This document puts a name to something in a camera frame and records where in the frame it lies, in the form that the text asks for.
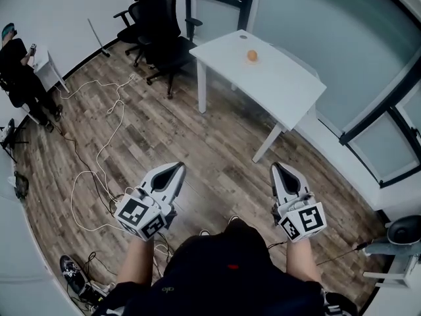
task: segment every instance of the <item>person in black clothing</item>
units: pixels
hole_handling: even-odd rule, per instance
[[[39,123],[53,131],[54,127],[41,109],[42,104],[54,116],[60,120],[62,105],[57,106],[51,96],[45,91],[41,81],[34,74],[34,70],[28,65],[30,57],[35,55],[35,49],[26,51],[21,39],[14,39],[17,31],[14,24],[10,23],[4,27],[1,33],[2,48],[0,50],[0,75],[7,85],[6,91],[15,107],[27,104],[30,114],[38,119]]]
[[[347,298],[324,292],[309,239],[288,242],[283,273],[257,230],[236,216],[221,234],[187,239],[151,286],[153,252],[153,240],[133,237],[115,289],[93,316],[357,315]]]

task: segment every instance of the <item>black shirt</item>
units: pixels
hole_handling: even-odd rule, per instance
[[[152,287],[118,284],[94,316],[121,307],[123,316],[325,315],[321,285],[276,268],[264,243],[255,247],[224,234],[198,238],[177,250]]]
[[[20,63],[27,53],[21,39],[10,40],[0,50],[0,74],[5,80],[19,84],[25,81],[28,74],[33,74],[30,66]]]

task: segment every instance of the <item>wooden floor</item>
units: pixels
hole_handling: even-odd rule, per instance
[[[167,100],[166,80],[152,86],[145,83],[151,73],[147,66],[132,66],[126,57],[127,46],[117,43],[108,59],[97,56],[66,82],[71,90],[98,79],[102,83],[134,80],[120,89],[126,107],[124,122],[99,158],[107,172],[114,194],[124,193],[127,186],[138,185],[145,173],[163,163],[183,161],[186,181],[176,199],[178,216],[166,233],[170,245],[177,248],[186,238],[201,229],[222,231],[228,219],[236,214],[255,226],[267,244],[285,240],[280,227],[274,227],[270,208],[269,167],[282,161],[301,171],[309,181],[317,200],[324,204],[328,228],[311,239],[317,263],[350,250],[356,243],[382,235],[382,224],[376,214],[351,185],[295,131],[279,137],[261,161],[251,160],[267,137],[273,120],[255,102],[217,77],[209,78],[208,109],[201,115],[197,109],[197,84],[194,78],[178,76],[174,81],[174,99]],[[59,126],[67,138],[78,141],[82,159],[98,171],[95,158],[118,125],[122,106],[113,114],[109,109],[117,99],[115,87],[97,84],[85,86],[64,106]],[[91,251],[113,272],[123,261],[130,237],[109,227],[97,232],[79,228],[70,213],[70,194],[77,174],[86,167],[68,142],[55,130],[52,134],[28,124],[22,134],[29,145],[19,145],[15,157],[18,170],[28,177],[30,192],[26,198],[34,234],[56,275],[59,258],[68,254],[86,261]],[[105,223],[116,225],[99,201],[89,174],[80,177],[74,192],[74,209],[79,221],[88,228]],[[285,269],[285,246],[271,249],[273,262]],[[163,254],[157,253],[161,268]],[[345,294],[359,307],[374,289],[374,281],[363,271],[382,271],[384,260],[351,253],[342,259],[320,266],[324,286]],[[91,265],[91,275],[102,283],[115,280],[98,261]]]

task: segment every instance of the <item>forearm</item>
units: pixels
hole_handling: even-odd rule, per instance
[[[133,236],[117,283],[134,282],[150,286],[153,269],[153,238],[144,242]]]
[[[288,240],[287,273],[303,281],[322,283],[322,277],[314,261],[309,239],[296,243]]]
[[[26,56],[22,60],[20,60],[20,63],[22,64],[22,66],[26,66],[30,58],[31,58],[31,54],[30,53],[26,54]]]

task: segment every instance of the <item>black office chair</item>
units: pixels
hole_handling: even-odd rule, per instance
[[[139,42],[138,37],[142,35],[143,30],[136,24],[136,19],[133,17],[132,13],[130,12],[132,6],[131,5],[129,7],[129,9],[127,11],[122,11],[118,14],[115,14],[113,16],[113,18],[118,18],[119,16],[121,16],[121,18],[123,19],[125,25],[127,28],[123,29],[120,33],[117,34],[117,38],[120,41],[126,42],[126,43],[132,43],[135,44],[135,46],[127,49],[125,51],[125,54],[128,56],[130,55],[130,53],[132,51],[138,50],[137,52],[137,56],[136,59],[134,60],[133,65],[136,67],[138,66],[138,61],[141,57],[141,55],[143,54],[144,51],[144,46],[142,43]],[[126,13],[129,13],[130,16],[132,17],[133,21],[135,22],[134,24],[130,25],[130,23],[128,22]]]
[[[156,74],[147,77],[146,81],[152,84],[152,79],[168,74],[168,98],[172,99],[172,81],[175,73],[188,62],[195,58],[189,53],[195,44],[193,43],[193,33],[190,39],[180,36],[176,16],[176,0],[148,0],[131,6],[131,14],[145,31],[139,37],[139,42],[145,46],[145,57],[149,65],[154,65]],[[201,26],[199,20],[186,19],[192,27]]]

